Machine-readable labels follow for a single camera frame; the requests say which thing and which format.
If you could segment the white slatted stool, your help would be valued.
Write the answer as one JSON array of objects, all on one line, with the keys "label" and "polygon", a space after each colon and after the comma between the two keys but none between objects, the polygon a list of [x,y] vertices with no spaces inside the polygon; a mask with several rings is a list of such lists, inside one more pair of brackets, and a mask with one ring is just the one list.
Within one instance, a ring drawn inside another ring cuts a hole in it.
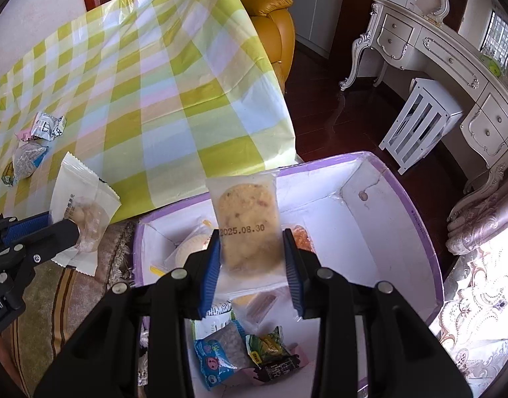
[{"label": "white slatted stool", "polygon": [[463,113],[459,101],[440,82],[414,78],[407,101],[379,147],[404,174],[454,128]]}]

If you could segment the large white bun bag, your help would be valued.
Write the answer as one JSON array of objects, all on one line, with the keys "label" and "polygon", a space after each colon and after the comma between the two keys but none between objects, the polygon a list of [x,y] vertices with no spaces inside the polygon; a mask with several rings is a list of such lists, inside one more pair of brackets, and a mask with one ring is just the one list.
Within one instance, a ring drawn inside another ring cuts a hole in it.
[{"label": "large white bun bag", "polygon": [[187,258],[193,252],[200,252],[208,247],[213,230],[214,225],[210,220],[202,220],[171,254],[167,255],[164,260],[151,264],[149,271],[157,277],[162,277],[171,270],[183,268]]}]

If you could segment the clear blue-edged snack bag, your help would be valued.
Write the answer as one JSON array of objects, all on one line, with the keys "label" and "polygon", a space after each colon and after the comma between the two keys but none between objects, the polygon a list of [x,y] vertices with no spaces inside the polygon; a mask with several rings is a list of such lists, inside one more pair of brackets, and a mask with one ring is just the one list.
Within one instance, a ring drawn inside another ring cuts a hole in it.
[{"label": "clear blue-edged snack bag", "polygon": [[24,143],[18,147],[12,159],[15,181],[31,177],[48,151],[49,147],[44,147],[35,141]]}]

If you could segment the ornate mirror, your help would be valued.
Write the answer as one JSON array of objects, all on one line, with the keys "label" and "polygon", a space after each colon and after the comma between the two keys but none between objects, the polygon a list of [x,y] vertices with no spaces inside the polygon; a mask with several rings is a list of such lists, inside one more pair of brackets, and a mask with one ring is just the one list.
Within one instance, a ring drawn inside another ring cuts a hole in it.
[{"label": "ornate mirror", "polygon": [[494,76],[507,78],[508,15],[499,0],[440,0],[427,17],[469,43]]}]

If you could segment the orange white snack packet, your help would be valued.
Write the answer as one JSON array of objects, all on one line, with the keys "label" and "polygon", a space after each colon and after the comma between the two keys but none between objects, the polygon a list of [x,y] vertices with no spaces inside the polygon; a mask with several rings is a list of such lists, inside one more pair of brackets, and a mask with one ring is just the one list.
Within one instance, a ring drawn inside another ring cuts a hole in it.
[{"label": "orange white snack packet", "polygon": [[30,134],[32,138],[53,141],[61,136],[66,127],[66,118],[64,116],[55,117],[46,112],[39,111],[34,117]]}]

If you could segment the ornate white dressing table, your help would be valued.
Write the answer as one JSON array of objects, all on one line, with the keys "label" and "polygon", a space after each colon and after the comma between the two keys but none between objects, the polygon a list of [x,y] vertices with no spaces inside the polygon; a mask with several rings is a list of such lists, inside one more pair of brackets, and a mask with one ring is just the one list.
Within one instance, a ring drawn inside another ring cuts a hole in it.
[{"label": "ornate white dressing table", "polygon": [[499,79],[457,33],[427,17],[417,0],[373,0],[365,33],[352,45],[350,74],[340,87],[352,85],[361,55],[371,48],[383,67],[407,70],[414,78],[436,80],[461,104],[463,116],[444,142],[470,179],[452,209],[455,219],[468,206],[487,199],[499,188],[508,168],[508,75]]}]

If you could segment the pink striped small packet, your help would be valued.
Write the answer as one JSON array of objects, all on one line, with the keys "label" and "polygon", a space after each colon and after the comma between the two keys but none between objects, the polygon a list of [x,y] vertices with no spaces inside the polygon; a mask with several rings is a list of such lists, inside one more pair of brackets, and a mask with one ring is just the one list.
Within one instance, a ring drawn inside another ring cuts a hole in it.
[{"label": "pink striped small packet", "polygon": [[234,298],[231,304],[238,320],[259,324],[265,319],[276,300],[277,295],[274,292],[260,292]]}]

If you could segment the round cookie clear packet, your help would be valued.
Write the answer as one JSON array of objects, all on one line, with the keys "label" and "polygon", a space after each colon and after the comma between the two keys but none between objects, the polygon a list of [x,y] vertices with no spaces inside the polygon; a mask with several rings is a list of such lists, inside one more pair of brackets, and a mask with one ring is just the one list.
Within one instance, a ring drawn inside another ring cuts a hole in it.
[{"label": "round cookie clear packet", "polygon": [[270,273],[284,261],[276,171],[209,178],[221,238],[221,261],[232,276]]}]

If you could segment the blue cartoon snack bag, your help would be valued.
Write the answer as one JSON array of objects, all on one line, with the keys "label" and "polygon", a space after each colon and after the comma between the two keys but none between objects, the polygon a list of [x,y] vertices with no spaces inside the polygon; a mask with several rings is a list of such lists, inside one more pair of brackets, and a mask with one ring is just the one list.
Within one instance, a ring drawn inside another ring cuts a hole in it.
[{"label": "blue cartoon snack bag", "polygon": [[237,320],[231,320],[218,331],[196,340],[194,351],[207,390],[254,366],[246,348],[246,333]]}]

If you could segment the green yellow pea packet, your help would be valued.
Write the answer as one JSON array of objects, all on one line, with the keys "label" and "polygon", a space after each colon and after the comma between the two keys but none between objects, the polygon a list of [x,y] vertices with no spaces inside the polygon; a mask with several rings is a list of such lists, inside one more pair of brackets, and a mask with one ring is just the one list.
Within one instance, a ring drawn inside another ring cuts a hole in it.
[{"label": "green yellow pea packet", "polygon": [[12,161],[10,161],[1,175],[1,181],[7,187],[12,187],[17,182],[17,177],[15,176],[15,168]]}]

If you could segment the green white snack packet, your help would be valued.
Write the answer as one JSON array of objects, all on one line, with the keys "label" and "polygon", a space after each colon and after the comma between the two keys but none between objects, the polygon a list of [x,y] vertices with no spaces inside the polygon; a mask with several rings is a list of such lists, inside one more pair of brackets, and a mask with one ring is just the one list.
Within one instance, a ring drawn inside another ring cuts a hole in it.
[{"label": "green white snack packet", "polygon": [[234,319],[231,301],[217,301],[202,320],[191,322],[195,340],[202,340],[224,328]]}]

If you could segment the white nut cake packet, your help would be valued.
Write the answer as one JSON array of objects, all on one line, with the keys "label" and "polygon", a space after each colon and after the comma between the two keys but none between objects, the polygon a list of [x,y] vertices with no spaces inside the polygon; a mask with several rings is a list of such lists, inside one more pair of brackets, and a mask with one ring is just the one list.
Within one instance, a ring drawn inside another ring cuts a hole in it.
[{"label": "white nut cake packet", "polygon": [[96,274],[98,247],[121,206],[118,194],[76,156],[66,153],[59,168],[49,205],[53,223],[69,219],[77,225],[77,242],[52,259],[60,267],[87,276]]}]

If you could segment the green yellow snack packet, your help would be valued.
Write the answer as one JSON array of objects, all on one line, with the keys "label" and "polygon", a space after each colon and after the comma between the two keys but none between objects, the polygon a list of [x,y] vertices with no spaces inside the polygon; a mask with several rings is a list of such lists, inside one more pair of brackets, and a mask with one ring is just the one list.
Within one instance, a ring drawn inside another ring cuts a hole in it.
[{"label": "green yellow snack packet", "polygon": [[245,338],[247,354],[255,365],[261,366],[269,361],[290,355],[283,342],[283,327],[278,325],[272,332],[263,336],[248,334]]}]

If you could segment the sliced bread bag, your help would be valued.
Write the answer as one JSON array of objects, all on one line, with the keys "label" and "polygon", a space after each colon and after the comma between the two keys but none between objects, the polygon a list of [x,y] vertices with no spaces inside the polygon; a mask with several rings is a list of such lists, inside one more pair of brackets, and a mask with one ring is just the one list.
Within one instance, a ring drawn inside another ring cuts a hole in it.
[{"label": "sliced bread bag", "polygon": [[305,250],[308,252],[314,252],[312,239],[309,236],[309,233],[307,232],[305,227],[296,225],[293,226],[291,230],[298,249]]}]

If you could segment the black pink snack packet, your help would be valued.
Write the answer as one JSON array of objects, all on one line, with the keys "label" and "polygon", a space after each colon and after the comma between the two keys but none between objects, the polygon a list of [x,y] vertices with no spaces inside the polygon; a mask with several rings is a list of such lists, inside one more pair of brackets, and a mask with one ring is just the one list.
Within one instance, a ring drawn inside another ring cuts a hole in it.
[{"label": "black pink snack packet", "polygon": [[298,372],[308,365],[309,359],[300,345],[293,344],[288,354],[278,356],[272,360],[262,362],[261,366],[255,365],[240,370],[241,378],[249,381],[250,384],[259,386],[274,384],[291,374]]}]

